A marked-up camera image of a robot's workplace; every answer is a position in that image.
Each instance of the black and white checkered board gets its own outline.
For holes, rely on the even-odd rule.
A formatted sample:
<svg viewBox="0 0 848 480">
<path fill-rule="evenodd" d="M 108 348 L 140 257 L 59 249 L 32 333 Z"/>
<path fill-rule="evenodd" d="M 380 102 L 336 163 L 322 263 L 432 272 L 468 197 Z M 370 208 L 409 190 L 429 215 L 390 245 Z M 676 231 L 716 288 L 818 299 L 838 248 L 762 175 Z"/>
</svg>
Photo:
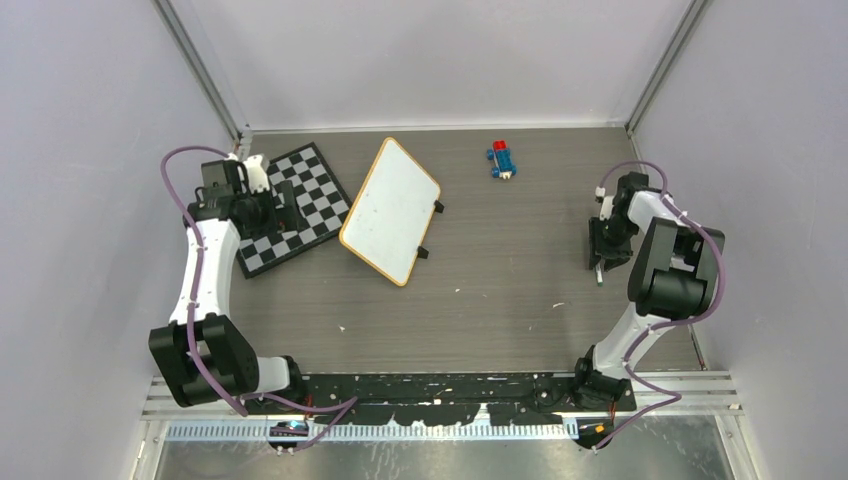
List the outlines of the black and white checkered board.
<svg viewBox="0 0 848 480">
<path fill-rule="evenodd" d="M 268 179 L 275 191 L 283 180 L 291 180 L 300 214 L 309 226 L 298 232 L 243 240 L 237 258 L 246 278 L 335 237 L 350 211 L 350 198 L 314 143 L 271 160 Z M 274 203 L 282 205 L 282 195 L 278 194 Z"/>
</svg>

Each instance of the lego toy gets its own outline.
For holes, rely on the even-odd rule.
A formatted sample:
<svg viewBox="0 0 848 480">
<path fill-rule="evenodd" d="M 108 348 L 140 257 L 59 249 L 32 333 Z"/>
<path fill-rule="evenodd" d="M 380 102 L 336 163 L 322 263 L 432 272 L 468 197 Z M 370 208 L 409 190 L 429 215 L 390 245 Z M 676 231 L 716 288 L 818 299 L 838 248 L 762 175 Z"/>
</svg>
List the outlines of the lego toy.
<svg viewBox="0 0 848 480">
<path fill-rule="evenodd" d="M 518 173 L 518 169 L 512 164 L 509 147 L 503 140 L 496 140 L 492 143 L 492 148 L 486 152 L 486 158 L 495 162 L 495 166 L 492 167 L 492 178 L 509 180 L 511 176 Z"/>
</svg>

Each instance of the vertical metal post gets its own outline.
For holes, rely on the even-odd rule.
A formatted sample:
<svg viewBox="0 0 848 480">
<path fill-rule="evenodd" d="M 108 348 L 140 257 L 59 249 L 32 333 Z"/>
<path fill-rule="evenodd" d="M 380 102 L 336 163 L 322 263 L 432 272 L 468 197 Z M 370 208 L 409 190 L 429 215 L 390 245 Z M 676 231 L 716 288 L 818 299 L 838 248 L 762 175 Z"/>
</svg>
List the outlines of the vertical metal post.
<svg viewBox="0 0 848 480">
<path fill-rule="evenodd" d="M 698 22 L 711 3 L 712 0 L 692 0 L 689 4 L 689 8 L 686 9 L 683 19 L 671 37 L 671 43 L 669 43 L 668 48 L 663 53 L 660 63 L 657 64 L 657 68 L 654 69 L 654 73 L 651 75 L 651 79 L 648 80 L 648 85 L 639 97 L 639 101 L 636 102 L 636 108 L 633 110 L 630 120 L 625 124 L 627 135 L 633 136 L 636 127 L 639 126 L 639 122 L 645 116 L 645 112 L 653 101 L 663 80 L 665 80 L 674 62 L 677 61 L 680 52 L 686 46 L 686 43 L 692 36 L 692 32 L 698 26 Z"/>
<path fill-rule="evenodd" d="M 200 54 L 197 52 L 194 43 L 192 43 L 191 38 L 189 38 L 188 31 L 186 30 L 185 25 L 183 25 L 183 22 L 180 21 L 171 0 L 151 1 L 156 7 L 156 10 L 159 12 L 159 15 L 162 17 L 162 22 L 174 37 L 174 41 L 177 43 L 177 47 L 182 52 L 186 64 L 188 64 L 189 69 L 194 74 L 194 78 L 197 79 L 197 83 L 200 84 L 200 88 L 203 90 L 203 94 L 212 105 L 212 109 L 215 110 L 215 114 L 218 115 L 218 118 L 221 120 L 221 123 L 224 125 L 224 128 L 227 130 L 227 133 L 230 134 L 233 141 L 238 141 L 240 138 L 240 130 L 236 125 L 235 119 L 233 119 L 232 113 L 230 113 L 226 103 L 224 103 L 224 98 L 215 86 L 215 82 L 212 80 L 209 70 L 203 64 L 203 60 L 200 58 Z"/>
</svg>

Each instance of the black square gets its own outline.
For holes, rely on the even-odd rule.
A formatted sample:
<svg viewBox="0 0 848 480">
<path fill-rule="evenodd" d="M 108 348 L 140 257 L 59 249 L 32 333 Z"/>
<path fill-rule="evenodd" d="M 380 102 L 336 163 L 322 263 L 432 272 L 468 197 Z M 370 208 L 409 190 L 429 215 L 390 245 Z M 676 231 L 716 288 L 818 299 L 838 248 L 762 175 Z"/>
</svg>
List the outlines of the black square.
<svg viewBox="0 0 848 480">
<path fill-rule="evenodd" d="M 315 207 L 314 203 L 307 203 L 306 205 L 300 207 L 300 210 L 303 212 L 304 217 L 308 217 L 313 213 L 317 212 L 318 208 Z"/>
<path fill-rule="evenodd" d="M 310 155 L 313 155 L 314 152 L 314 156 L 304 159 L 302 152 L 308 149 L 312 149 Z M 275 265 L 279 265 L 338 235 L 338 232 L 341 230 L 341 224 L 347 216 L 347 211 L 337 215 L 334 213 L 332 207 L 338 209 L 339 205 L 345 205 L 347 208 L 350 208 L 351 205 L 350 199 L 345 194 L 344 189 L 333 175 L 333 171 L 327 165 L 327 162 L 315 144 L 306 145 L 271 160 L 267 173 L 269 177 L 271 175 L 275 177 L 274 180 L 271 180 L 271 186 L 275 192 L 275 195 L 273 195 L 274 205 L 279 207 L 285 201 L 279 194 L 279 185 L 281 181 L 289 180 L 292 182 L 295 198 L 303 200 L 298 205 L 301 215 L 303 217 L 309 217 L 314 225 L 311 227 L 304 225 L 304 229 L 295 234 L 291 232 L 275 232 L 261 237 L 266 238 L 271 245 L 271 248 L 262 253 L 257 252 L 254 242 L 244 242 L 244 248 L 239 249 L 237 259 L 244 272 L 244 276 L 248 278 L 258 275 Z M 314 180 L 312 183 L 316 186 L 312 191 L 309 191 L 303 183 L 311 180 Z M 319 213 L 319 209 L 315 206 L 314 202 L 322 197 L 327 199 L 330 206 L 322 209 Z M 332 221 L 334 225 L 338 226 L 330 229 L 326 223 L 328 221 Z M 309 241 L 304 241 L 304 235 L 309 236 Z"/>
<path fill-rule="evenodd" d="M 329 195 L 327 195 L 327 200 L 330 201 L 331 205 L 334 204 L 334 203 L 338 203 L 342 200 L 342 194 L 339 193 L 339 192 L 332 192 Z"/>
</svg>

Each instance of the white wall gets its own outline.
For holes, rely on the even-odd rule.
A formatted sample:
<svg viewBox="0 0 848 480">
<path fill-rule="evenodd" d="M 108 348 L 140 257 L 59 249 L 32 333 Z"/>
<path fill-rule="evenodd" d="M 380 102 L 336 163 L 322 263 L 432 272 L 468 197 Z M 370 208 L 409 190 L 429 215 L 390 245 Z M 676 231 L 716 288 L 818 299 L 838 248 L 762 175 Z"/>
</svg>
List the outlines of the white wall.
<svg viewBox="0 0 848 480">
<path fill-rule="evenodd" d="M 115 480 L 185 261 L 158 160 L 229 140 L 147 1 L 0 2 L 0 72 L 0 477 Z"/>
<path fill-rule="evenodd" d="M 845 478 L 848 3 L 715 2 L 637 131 L 678 203 L 727 234 L 704 324 L 773 478 Z"/>
<path fill-rule="evenodd" d="M 175 3 L 263 130 L 621 124 L 689 0 Z"/>
</svg>

